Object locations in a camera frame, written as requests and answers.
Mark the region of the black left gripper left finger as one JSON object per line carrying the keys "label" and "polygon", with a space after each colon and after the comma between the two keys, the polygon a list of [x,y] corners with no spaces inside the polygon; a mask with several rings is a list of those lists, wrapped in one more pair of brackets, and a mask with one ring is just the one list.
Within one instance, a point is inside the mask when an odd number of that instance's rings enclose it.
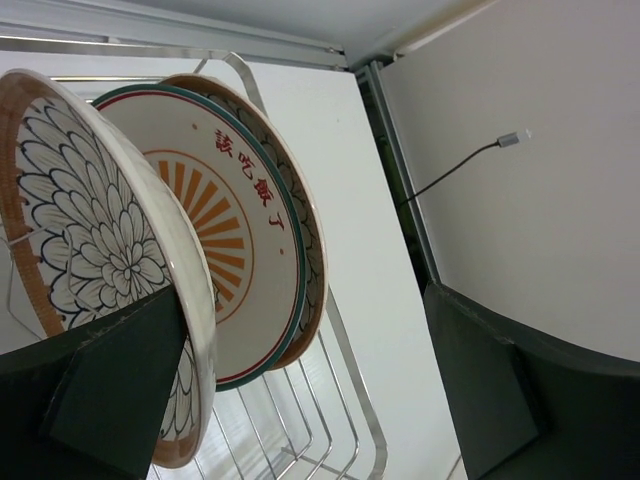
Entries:
{"label": "black left gripper left finger", "polygon": [[2,478],[145,478],[186,333],[168,286],[3,354]]}

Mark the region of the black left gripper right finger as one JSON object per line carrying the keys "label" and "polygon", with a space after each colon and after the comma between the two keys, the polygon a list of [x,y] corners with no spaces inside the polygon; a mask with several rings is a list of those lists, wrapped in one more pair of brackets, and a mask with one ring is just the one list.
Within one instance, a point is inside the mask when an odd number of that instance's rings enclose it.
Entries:
{"label": "black left gripper right finger", "polygon": [[638,362],[443,285],[426,288],[424,307],[468,478],[638,478]]}

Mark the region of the floral plate orange rim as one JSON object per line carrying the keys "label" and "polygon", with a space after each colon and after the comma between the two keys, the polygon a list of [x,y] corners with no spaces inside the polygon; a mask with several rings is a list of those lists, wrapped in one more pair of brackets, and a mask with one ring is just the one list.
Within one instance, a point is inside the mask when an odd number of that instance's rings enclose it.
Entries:
{"label": "floral plate orange rim", "polygon": [[1,77],[1,218],[48,338],[160,289],[177,290],[188,335],[153,460],[186,465],[215,394],[215,299],[194,227],[140,151],[61,84]]}
{"label": "floral plate orange rim", "polygon": [[292,197],[301,223],[307,260],[306,297],[299,326],[292,342],[272,366],[281,369],[299,359],[313,342],[328,296],[328,262],[324,234],[313,196],[298,162],[267,115],[258,106],[224,82],[210,76],[177,74],[161,81],[201,94],[220,105],[242,123],[275,163]]}

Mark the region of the sunburst plate dark rim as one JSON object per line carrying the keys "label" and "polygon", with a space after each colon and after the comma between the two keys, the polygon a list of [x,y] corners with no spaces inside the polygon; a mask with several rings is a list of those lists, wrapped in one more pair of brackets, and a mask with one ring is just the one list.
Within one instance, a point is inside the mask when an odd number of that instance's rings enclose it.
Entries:
{"label": "sunburst plate dark rim", "polygon": [[302,228],[274,162],[229,111],[183,88],[130,85],[93,105],[193,224],[217,295],[218,390],[253,381],[292,342],[306,296]]}

